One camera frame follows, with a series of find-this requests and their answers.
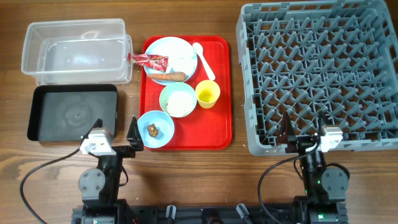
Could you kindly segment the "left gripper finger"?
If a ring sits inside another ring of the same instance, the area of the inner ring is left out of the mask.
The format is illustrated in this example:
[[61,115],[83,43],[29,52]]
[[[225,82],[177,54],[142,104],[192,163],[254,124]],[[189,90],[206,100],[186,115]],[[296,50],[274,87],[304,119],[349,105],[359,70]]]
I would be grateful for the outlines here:
[[102,121],[102,119],[98,118],[95,121],[94,125],[89,129],[89,131],[85,135],[81,136],[81,140],[88,139],[88,135],[92,131],[92,129],[101,128],[102,126],[103,126],[103,121]]
[[133,148],[134,151],[144,150],[144,143],[142,141],[142,137],[139,132],[139,127],[137,123],[137,118],[135,116],[132,117],[132,121],[129,126],[126,140],[129,142],[129,145]]

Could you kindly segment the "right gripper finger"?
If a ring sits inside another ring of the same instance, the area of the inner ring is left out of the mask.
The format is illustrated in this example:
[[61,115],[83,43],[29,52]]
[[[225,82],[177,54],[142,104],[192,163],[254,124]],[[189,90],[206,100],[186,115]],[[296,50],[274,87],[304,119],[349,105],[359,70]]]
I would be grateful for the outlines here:
[[295,133],[292,127],[291,119],[289,114],[285,111],[280,122],[280,129],[277,136],[277,143],[287,144],[295,140]]
[[318,121],[318,128],[321,128],[323,125],[329,125],[330,124],[330,121],[325,116],[323,111],[319,111],[318,112],[317,121]]

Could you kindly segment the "brown food scrap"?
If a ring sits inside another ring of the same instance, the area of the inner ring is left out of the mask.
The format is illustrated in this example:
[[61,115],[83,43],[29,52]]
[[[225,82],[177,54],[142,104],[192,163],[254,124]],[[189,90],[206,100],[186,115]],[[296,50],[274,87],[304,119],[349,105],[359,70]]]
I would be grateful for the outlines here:
[[147,131],[149,133],[149,136],[152,138],[156,138],[159,134],[159,130],[156,128],[155,124],[148,125]]

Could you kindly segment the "small light blue bowl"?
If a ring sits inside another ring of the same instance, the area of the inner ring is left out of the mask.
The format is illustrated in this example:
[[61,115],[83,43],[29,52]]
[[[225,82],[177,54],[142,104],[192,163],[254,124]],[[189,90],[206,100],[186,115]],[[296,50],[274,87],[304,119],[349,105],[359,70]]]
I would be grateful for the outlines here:
[[[151,149],[165,146],[170,142],[175,132],[175,125],[172,118],[163,111],[154,110],[146,112],[138,119],[137,123],[145,147]],[[159,134],[156,138],[149,136],[147,126],[150,124],[155,124],[156,128],[159,130]]]

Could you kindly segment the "green bowl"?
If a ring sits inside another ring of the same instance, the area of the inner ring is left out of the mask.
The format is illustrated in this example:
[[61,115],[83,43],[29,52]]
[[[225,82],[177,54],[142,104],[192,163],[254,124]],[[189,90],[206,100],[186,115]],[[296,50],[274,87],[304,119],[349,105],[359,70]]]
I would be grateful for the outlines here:
[[186,83],[171,83],[159,96],[161,109],[169,116],[183,118],[188,116],[197,105],[195,90]]

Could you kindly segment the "orange carrot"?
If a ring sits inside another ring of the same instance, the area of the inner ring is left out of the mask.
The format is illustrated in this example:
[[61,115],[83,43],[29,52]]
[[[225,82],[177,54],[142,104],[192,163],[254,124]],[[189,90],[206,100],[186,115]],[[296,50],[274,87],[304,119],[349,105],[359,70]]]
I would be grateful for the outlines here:
[[183,72],[150,73],[147,76],[153,80],[165,80],[173,82],[184,82],[186,79],[186,74]]

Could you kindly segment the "red snack wrapper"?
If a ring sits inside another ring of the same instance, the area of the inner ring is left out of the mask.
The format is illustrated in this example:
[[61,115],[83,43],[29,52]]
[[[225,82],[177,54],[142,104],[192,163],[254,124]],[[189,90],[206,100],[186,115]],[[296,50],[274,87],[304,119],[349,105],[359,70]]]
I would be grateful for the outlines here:
[[138,64],[144,67],[149,67],[160,72],[165,72],[169,64],[168,56],[155,55],[155,54],[128,53],[127,61],[129,63]]

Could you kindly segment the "yellow plastic cup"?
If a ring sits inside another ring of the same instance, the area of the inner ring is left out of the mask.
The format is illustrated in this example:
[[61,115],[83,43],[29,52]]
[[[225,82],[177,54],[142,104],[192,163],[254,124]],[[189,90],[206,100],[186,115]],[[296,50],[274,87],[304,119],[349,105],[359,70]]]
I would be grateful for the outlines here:
[[212,80],[203,80],[195,88],[199,105],[204,109],[212,108],[221,95],[219,85]]

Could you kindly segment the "large light blue plate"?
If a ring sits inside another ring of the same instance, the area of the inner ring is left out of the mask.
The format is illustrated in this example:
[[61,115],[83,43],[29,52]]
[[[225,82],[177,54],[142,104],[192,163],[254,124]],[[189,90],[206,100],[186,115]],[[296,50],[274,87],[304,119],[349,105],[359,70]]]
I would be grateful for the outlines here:
[[[178,37],[163,37],[154,41],[145,51],[146,54],[168,56],[169,64],[165,72],[160,72],[149,67],[144,67],[146,74],[183,72],[187,81],[193,76],[198,64],[197,53],[192,45]],[[173,81],[153,80],[161,85],[175,83]]]

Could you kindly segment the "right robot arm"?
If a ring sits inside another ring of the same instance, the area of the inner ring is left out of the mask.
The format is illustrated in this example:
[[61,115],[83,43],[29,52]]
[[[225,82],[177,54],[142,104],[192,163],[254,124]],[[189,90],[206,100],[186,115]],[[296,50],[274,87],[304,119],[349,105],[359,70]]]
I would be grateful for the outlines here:
[[287,113],[284,113],[277,142],[286,144],[286,153],[297,153],[305,196],[294,197],[292,223],[348,223],[345,205],[350,174],[346,167],[326,163],[324,153],[334,149],[343,132],[319,112],[318,131],[298,136]]

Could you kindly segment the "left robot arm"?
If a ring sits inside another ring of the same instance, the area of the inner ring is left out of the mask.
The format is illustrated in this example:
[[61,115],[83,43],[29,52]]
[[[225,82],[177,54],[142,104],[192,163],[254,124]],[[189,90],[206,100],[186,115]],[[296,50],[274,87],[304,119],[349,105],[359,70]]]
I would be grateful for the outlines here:
[[125,199],[118,198],[121,174],[125,173],[124,158],[134,158],[144,149],[137,118],[133,117],[126,137],[127,146],[113,146],[113,135],[103,121],[81,137],[79,150],[98,159],[95,168],[82,173],[78,187],[82,193],[82,209],[74,209],[72,223],[138,223],[139,218]]

